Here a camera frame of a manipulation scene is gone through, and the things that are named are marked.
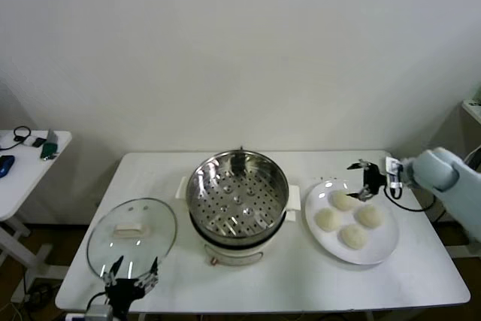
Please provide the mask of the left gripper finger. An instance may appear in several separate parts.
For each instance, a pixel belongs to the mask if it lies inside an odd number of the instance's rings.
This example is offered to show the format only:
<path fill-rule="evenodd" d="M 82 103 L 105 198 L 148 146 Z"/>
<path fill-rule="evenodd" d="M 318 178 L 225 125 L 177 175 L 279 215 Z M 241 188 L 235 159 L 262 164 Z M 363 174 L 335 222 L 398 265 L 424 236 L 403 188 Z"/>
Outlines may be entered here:
<path fill-rule="evenodd" d="M 159 282 L 159 260 L 156 257 L 150 267 L 150 270 L 138 278 L 135 282 L 135 286 L 142 290 L 144 293 L 149 293 L 153 290 L 156 284 Z"/>
<path fill-rule="evenodd" d="M 121 264 L 123 263 L 124 256 L 118 258 L 115 263 L 112 264 L 110 267 L 109 272 L 105 272 L 102 275 L 102 280 L 104 281 L 105 286 L 115 286 L 116 285 L 116 275 L 120 269 Z"/>

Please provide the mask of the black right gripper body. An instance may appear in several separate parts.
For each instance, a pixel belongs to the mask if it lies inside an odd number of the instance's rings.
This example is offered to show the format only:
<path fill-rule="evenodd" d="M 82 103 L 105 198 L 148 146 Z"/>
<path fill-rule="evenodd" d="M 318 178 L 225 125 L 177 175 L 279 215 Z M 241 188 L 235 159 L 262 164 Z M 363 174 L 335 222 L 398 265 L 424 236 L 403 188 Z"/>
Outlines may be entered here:
<path fill-rule="evenodd" d="M 386 186 L 386 175 L 380 172 L 375 164 L 367 164 L 363 173 L 363 189 L 368 195 L 377 195 L 379 190 Z"/>

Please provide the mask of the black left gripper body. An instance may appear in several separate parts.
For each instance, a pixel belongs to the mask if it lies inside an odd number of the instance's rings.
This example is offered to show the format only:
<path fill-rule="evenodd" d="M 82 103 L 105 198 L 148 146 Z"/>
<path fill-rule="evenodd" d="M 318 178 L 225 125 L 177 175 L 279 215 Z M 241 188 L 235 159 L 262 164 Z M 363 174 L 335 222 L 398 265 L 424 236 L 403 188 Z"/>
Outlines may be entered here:
<path fill-rule="evenodd" d="M 105 292 L 113 314 L 128 314 L 132 303 L 146 295 L 144 286 L 137 278 L 117 279 L 105 287 Z"/>

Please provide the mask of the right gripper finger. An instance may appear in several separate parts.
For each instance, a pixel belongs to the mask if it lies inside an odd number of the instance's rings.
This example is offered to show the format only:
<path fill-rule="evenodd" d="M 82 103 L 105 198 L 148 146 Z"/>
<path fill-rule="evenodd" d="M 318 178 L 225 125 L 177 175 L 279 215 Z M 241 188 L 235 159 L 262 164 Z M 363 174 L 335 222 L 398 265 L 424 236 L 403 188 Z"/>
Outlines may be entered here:
<path fill-rule="evenodd" d="M 372 199 L 376 193 L 372 192 L 369 186 L 364 186 L 359 192 L 348 193 L 347 196 L 359 201 L 368 201 Z"/>
<path fill-rule="evenodd" d="M 355 170 L 355 169 L 363 169 L 364 171 L 375 169 L 377 166 L 369 161 L 365 161 L 363 159 L 358 160 L 355 163 L 352 163 L 350 166 L 347 167 L 347 170 Z"/>

